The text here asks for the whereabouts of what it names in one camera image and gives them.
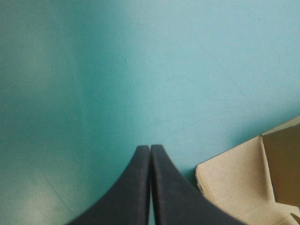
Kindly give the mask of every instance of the cardboard box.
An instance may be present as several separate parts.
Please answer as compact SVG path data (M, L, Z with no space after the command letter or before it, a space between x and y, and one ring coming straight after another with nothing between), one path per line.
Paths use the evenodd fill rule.
M213 204L249 225L300 224L300 116L196 167Z

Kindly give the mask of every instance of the cardboard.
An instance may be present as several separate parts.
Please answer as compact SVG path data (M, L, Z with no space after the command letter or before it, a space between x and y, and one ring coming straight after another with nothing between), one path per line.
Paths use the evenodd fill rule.
M297 225L299 123L297 117L199 164L196 178L204 196L249 225Z

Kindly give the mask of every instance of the floor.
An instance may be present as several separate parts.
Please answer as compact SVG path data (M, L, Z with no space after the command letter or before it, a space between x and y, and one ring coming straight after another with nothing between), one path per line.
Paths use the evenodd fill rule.
M140 144L194 185L300 114L299 1L1 4L0 224L66 223Z

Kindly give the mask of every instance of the open cardboard box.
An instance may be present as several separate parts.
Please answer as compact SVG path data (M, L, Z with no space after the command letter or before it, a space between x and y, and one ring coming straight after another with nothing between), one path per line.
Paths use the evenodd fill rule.
M300 225L300 116L199 164L196 178L248 225Z

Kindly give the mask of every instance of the teal floor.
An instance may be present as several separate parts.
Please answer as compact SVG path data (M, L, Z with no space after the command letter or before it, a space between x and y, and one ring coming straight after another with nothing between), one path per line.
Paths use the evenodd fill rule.
M0 224L61 225L139 144L196 164L300 114L300 1L0 3Z

